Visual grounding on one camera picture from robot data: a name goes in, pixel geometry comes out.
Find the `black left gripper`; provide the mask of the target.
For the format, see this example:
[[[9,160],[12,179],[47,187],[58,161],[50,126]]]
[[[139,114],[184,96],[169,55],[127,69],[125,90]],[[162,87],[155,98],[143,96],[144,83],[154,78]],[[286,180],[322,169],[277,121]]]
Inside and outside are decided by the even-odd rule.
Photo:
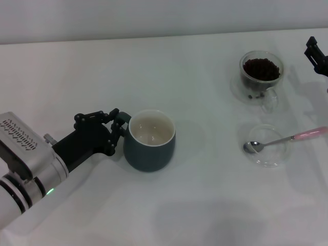
[[[52,146],[54,152],[64,161],[69,172],[73,171],[93,154],[101,153],[107,156],[115,154],[120,137],[125,136],[123,119],[114,119],[119,113],[115,108],[109,113],[97,111],[89,114],[76,114],[75,126],[82,123],[95,124],[81,127]],[[98,124],[111,124],[111,132]]]

